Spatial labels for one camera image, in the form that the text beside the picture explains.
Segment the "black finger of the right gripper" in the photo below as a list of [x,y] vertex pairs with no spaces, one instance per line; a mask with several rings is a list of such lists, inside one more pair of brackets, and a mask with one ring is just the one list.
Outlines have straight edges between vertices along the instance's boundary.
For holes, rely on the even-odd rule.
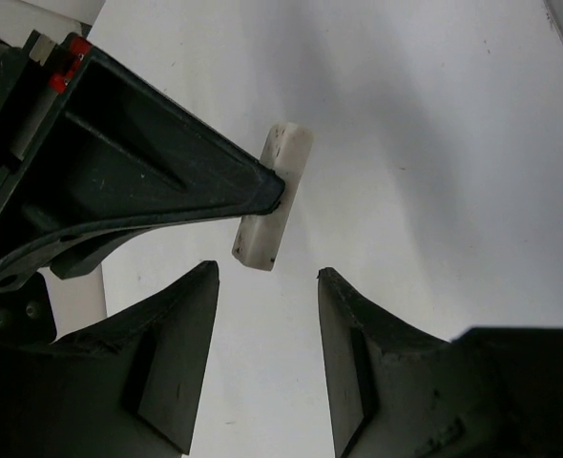
[[158,227],[266,215],[283,180],[83,37],[71,34],[12,146],[0,191],[0,293],[47,267],[92,272]]

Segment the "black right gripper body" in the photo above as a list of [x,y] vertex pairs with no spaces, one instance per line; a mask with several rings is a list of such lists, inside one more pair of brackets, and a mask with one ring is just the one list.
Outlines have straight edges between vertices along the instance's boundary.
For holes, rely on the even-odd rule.
[[67,34],[56,41],[32,31],[18,47],[0,37],[0,191],[22,162],[23,150],[11,144],[27,131],[28,119],[45,94],[53,70],[69,59],[71,39]]

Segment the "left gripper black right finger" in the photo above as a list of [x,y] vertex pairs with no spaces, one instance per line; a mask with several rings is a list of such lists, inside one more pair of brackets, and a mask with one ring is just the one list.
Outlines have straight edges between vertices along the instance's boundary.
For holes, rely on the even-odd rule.
[[563,329],[438,339],[318,276],[338,457],[563,457]]

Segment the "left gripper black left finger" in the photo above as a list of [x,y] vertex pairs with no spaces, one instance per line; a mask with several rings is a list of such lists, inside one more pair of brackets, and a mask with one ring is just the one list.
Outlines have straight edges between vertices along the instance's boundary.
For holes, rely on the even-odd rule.
[[187,455],[218,297],[207,260],[55,343],[0,343],[0,457]]

